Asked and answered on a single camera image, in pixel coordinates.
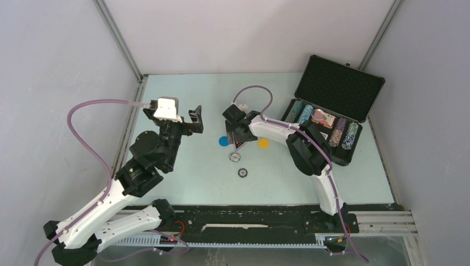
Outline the red black triangle button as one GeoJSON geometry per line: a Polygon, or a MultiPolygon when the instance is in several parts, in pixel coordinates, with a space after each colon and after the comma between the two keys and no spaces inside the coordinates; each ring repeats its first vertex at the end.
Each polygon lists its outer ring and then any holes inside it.
{"type": "Polygon", "coordinates": [[[235,151],[240,150],[245,144],[246,144],[245,142],[238,142],[238,141],[235,141],[235,142],[234,142],[235,151]]]}

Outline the red playing card deck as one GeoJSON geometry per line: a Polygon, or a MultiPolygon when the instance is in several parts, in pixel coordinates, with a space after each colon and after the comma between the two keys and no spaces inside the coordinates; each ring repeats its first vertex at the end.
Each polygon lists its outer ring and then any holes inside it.
{"type": "Polygon", "coordinates": [[[336,117],[334,115],[328,114],[326,112],[324,112],[324,113],[325,113],[326,121],[324,121],[324,122],[315,122],[315,123],[317,123],[319,125],[322,125],[322,126],[328,128],[328,129],[332,129],[336,117]]]}

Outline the clear round dealer button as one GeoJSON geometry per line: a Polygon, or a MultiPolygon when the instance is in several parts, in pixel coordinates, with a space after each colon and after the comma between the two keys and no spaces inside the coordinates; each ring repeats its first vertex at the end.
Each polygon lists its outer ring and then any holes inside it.
{"type": "Polygon", "coordinates": [[[311,120],[313,122],[324,122],[326,121],[325,113],[320,109],[315,109],[311,114],[311,120]]]}

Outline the blue playing card deck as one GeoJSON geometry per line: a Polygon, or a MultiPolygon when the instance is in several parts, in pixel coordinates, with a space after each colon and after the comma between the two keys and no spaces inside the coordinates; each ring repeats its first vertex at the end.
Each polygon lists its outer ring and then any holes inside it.
{"type": "Polygon", "coordinates": [[[327,139],[328,139],[328,137],[329,137],[329,135],[328,135],[328,134],[326,134],[326,133],[324,133],[324,132],[321,132],[321,135],[323,136],[323,138],[324,138],[325,140],[327,140],[327,139]]]}

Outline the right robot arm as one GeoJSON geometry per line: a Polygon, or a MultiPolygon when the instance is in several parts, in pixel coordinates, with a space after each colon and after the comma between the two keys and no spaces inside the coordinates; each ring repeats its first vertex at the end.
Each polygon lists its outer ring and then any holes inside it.
{"type": "Polygon", "coordinates": [[[344,225],[341,214],[344,201],[333,178],[330,146],[316,124],[311,121],[287,123],[262,116],[257,111],[245,113],[235,104],[222,115],[235,141],[250,142],[262,137],[285,144],[296,168],[313,178],[320,209],[325,213],[322,217],[324,228],[336,232],[344,225]]]}

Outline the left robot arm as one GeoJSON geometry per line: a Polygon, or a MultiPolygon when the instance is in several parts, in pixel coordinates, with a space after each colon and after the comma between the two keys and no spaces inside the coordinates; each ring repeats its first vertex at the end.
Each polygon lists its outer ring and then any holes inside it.
{"type": "Polygon", "coordinates": [[[129,150],[132,158],[119,169],[109,185],[67,221],[49,221],[43,227],[47,238],[55,243],[54,261],[60,265],[86,265],[112,244],[133,234],[161,229],[175,224],[175,212],[165,199],[156,199],[140,212],[112,220],[123,208],[143,198],[172,172],[183,136],[203,132],[202,107],[188,112],[191,122],[182,117],[163,116],[163,107],[151,104],[146,116],[159,132],[140,133],[129,150]]]}

